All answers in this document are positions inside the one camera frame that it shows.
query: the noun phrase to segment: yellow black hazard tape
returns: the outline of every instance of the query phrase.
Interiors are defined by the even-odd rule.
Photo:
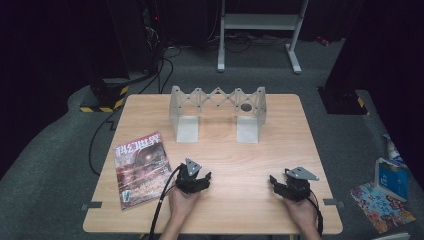
[[[102,104],[85,104],[84,106],[80,106],[80,110],[82,112],[113,112],[118,109],[120,109],[124,103],[125,95],[128,91],[128,86],[123,87],[119,94],[117,94],[116,99],[113,101],[112,104],[109,104],[108,106],[102,106]]]
[[[369,115],[370,113],[368,112],[367,108],[365,107],[364,101],[360,97],[358,97],[358,103],[359,103],[359,107],[361,108],[361,112],[364,115]]]

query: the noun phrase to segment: white metal frame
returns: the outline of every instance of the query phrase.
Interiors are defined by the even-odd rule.
[[[178,86],[173,86],[169,103],[169,119],[174,127],[177,142],[198,141],[199,116],[184,115],[184,108],[192,105],[196,107],[197,112],[201,112],[206,102],[211,102],[216,107],[222,106],[225,102],[232,103],[237,116],[237,141],[259,143],[260,129],[266,120],[264,87],[259,87],[252,94],[246,94],[240,88],[236,88],[230,94],[220,88],[215,88],[210,94],[204,93],[201,88],[196,88],[191,94],[185,94]]]
[[[226,14],[222,0],[221,29],[218,50],[218,72],[225,71],[225,29],[292,30],[291,43],[286,44],[287,54],[295,74],[302,72],[294,48],[305,17],[309,0],[303,0],[299,14]]]

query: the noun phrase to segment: black cable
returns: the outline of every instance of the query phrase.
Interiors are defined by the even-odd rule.
[[[144,92],[144,90],[146,90],[147,87],[149,87],[154,80],[156,80],[156,78],[158,77],[158,75],[160,74],[160,71],[158,71],[158,73],[156,74],[156,76],[140,91],[138,92],[138,94],[141,94]],[[121,109],[123,109],[123,105],[116,111],[114,111],[112,114],[110,114],[96,129],[96,131],[93,134],[93,137],[91,138],[90,141],[90,147],[88,148],[88,164],[90,165],[90,169],[91,171],[97,175],[100,176],[100,173],[98,171],[96,171],[93,167],[93,163],[92,163],[92,159],[91,159],[91,151],[93,149],[93,144],[94,144],[94,139],[97,135],[97,133],[99,132],[100,128],[103,126],[103,124],[105,123],[111,123],[111,127],[109,130],[116,130],[116,128],[114,127],[115,122],[114,121],[109,121],[110,118],[112,118],[117,112],[121,111]]]
[[[322,231],[324,229],[324,223],[323,223],[324,218],[322,217],[322,213],[319,210],[318,199],[315,196],[315,193],[312,190],[310,190],[310,191],[314,195],[316,204],[310,198],[306,198],[306,199],[312,204],[312,206],[314,206],[315,210],[317,211],[317,217],[318,217],[318,229],[317,230],[318,230],[319,235],[322,236]]]
[[[253,45],[253,46],[264,46],[264,47],[268,47],[268,46],[277,46],[277,45],[281,45],[281,44],[284,44],[284,43],[286,43],[288,40],[289,40],[289,38],[285,38],[283,41],[281,41],[281,42],[277,42],[278,40],[280,40],[281,38],[275,38],[275,39],[266,39],[266,40],[272,40],[272,42],[269,42],[269,43],[260,43],[260,42],[254,42],[254,40],[255,39],[252,39],[251,40],[251,44]]]
[[[165,54],[164,54],[164,58],[173,58],[173,57],[176,57],[176,56],[180,55],[181,52],[183,51],[183,48],[180,47],[180,46],[168,47],[167,49],[165,49],[165,51],[168,51],[169,49],[175,49],[175,48],[177,48],[180,51],[177,54],[174,54],[174,55],[171,55],[171,56],[165,56]]]
[[[176,187],[176,186],[177,186],[177,185],[172,185],[172,186],[170,186],[170,187],[168,188],[168,190],[166,190],[165,195],[166,195],[166,194],[168,194],[168,192],[169,192],[169,191],[171,191],[171,189],[172,189],[172,188],[174,188],[174,187]]]
[[[214,34],[214,32],[215,32],[216,24],[218,22],[218,15],[220,15],[219,14],[219,0],[216,0],[215,21],[214,21],[214,24],[213,24],[213,28],[212,28],[211,34],[209,34],[209,37],[207,38],[207,40],[209,40],[212,37],[212,35]]]
[[[242,53],[242,52],[244,52],[244,51],[247,51],[251,46],[252,46],[252,44],[249,42],[249,41],[247,41],[247,42],[240,42],[240,43],[238,43],[238,42],[234,42],[234,41],[232,41],[234,44],[246,44],[247,43],[247,47],[245,48],[245,49],[243,49],[243,50],[240,50],[240,51],[234,51],[234,50],[231,50],[230,48],[228,48],[227,46],[225,47],[225,49],[227,50],[227,51],[229,51],[229,52],[231,52],[231,53]]]
[[[113,115],[115,115],[117,112],[119,112],[120,110],[122,109],[122,107],[120,108],[120,109],[118,109],[117,111],[115,111],[115,112],[113,112],[112,114],[110,114],[105,120],[103,120],[103,122],[97,127],[97,129],[96,129],[96,131],[94,132],[94,135],[93,135],[93,137],[91,138],[91,141],[90,141],[90,147],[88,148],[88,164],[90,165],[90,169],[91,169],[91,171],[94,173],[94,174],[96,174],[97,176],[100,176],[100,173],[99,172],[97,172],[95,169],[94,169],[94,167],[93,167],[93,163],[92,163],[92,160],[91,160],[91,150],[92,150],[92,148],[93,148],[93,144],[94,144],[94,138],[96,137],[96,135],[97,135],[97,133],[99,132],[99,130],[100,130],[100,128],[103,126],[103,124],[105,124],[106,122],[109,122],[109,119],[111,118],[111,117],[113,117]]]
[[[171,77],[172,73],[174,72],[174,64],[166,58],[163,58],[163,60],[166,60],[169,62],[169,64],[171,64],[171,72],[169,72],[168,77],[166,77],[165,82],[162,85],[162,88],[160,89],[159,93],[162,94],[163,93],[163,89],[165,88],[166,83],[168,82],[169,78]]]
[[[160,93],[160,73],[162,73],[163,64],[164,64],[163,57],[160,60],[161,60],[162,64],[160,66],[159,74],[157,75],[157,77],[158,77],[158,93]]]
[[[181,167],[182,167],[182,166],[183,166],[183,165],[182,165],[182,164],[180,164],[180,166],[178,166],[178,167],[177,167],[177,168],[176,168],[176,169],[175,169],[175,170],[171,173],[171,175],[169,176],[168,180],[166,181],[165,187],[163,188],[162,194],[160,195],[160,198],[159,198],[158,205],[157,205],[157,207],[156,207],[155,215],[154,215],[153,220],[152,220],[152,226],[150,227],[150,234],[149,234],[149,239],[150,239],[150,240],[154,240],[155,227],[156,227],[156,222],[157,222],[158,217],[159,217],[160,208],[162,207],[163,199],[165,198],[166,194],[167,194],[167,193],[168,193],[168,191],[169,191],[169,189],[167,190],[167,187],[168,187],[169,183],[171,182],[172,177],[175,175],[175,173],[176,173],[177,171],[179,171],[179,170],[181,169]]]
[[[108,83],[108,86],[110,86],[110,87],[126,87],[126,86],[129,86],[129,85],[135,84],[135,83],[145,81],[145,80],[151,78],[154,73],[155,72],[152,71],[146,76],[136,78],[136,79],[133,79],[133,80],[130,80],[130,81],[127,81],[127,82],[123,82],[123,83]]]

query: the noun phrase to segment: human hand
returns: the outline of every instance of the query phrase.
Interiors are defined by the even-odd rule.
[[[293,222],[307,240],[321,239],[316,226],[317,211],[312,203],[306,199],[295,202],[287,198],[283,198],[283,202]]]
[[[171,217],[166,224],[160,240],[176,240],[178,238],[180,229],[193,210],[199,196],[200,192],[187,194],[177,187],[169,190],[168,198]]]
[[[171,217],[184,221],[193,210],[200,192],[185,193],[177,187],[173,187],[169,192],[169,206]]]

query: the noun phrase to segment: magazine cover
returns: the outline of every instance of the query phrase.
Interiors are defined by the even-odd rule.
[[[117,146],[115,167],[122,210],[159,198],[171,175],[159,132]]]
[[[415,221],[405,203],[375,189],[373,182],[353,188],[350,194],[379,233]]]

